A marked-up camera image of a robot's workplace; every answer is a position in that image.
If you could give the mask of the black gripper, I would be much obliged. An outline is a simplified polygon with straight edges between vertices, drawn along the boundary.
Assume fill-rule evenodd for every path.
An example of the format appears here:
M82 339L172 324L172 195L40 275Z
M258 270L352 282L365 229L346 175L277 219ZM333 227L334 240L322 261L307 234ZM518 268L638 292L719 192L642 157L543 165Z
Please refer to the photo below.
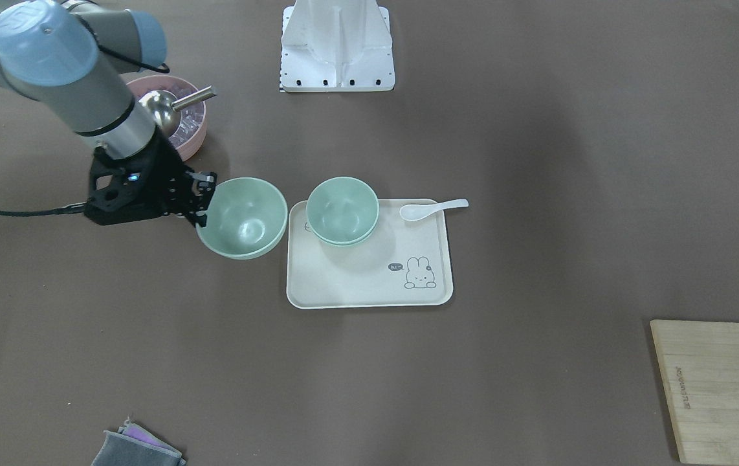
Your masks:
M97 225L175 215L205 227L216 185L216 172L192 171L155 129L144 148L126 159L112 159L104 145L94 149L83 215Z

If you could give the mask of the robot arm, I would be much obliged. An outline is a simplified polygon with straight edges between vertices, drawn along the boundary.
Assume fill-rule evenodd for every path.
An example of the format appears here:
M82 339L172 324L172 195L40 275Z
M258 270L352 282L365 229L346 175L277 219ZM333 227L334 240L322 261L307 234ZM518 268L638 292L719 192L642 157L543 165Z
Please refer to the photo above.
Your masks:
M205 227L215 172L181 159L122 80L168 73L160 24L92 1L0 2L0 87L47 106L93 151L83 203L21 216L83 214L98 225L180 216Z

